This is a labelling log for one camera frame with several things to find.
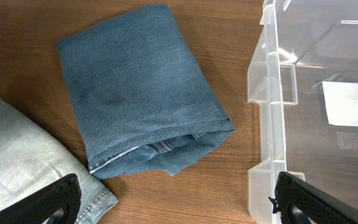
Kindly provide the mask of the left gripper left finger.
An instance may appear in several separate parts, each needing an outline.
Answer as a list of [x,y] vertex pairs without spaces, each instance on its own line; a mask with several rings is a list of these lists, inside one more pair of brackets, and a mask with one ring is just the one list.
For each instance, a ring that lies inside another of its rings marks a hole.
[[68,174],[0,211],[0,224],[66,224],[76,222],[81,189],[76,174]]

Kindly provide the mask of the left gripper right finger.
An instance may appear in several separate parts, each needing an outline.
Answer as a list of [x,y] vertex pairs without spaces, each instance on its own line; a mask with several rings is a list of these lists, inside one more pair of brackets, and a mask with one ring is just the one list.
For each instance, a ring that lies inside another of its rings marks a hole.
[[272,213],[286,224],[358,224],[358,209],[292,175],[280,172]]

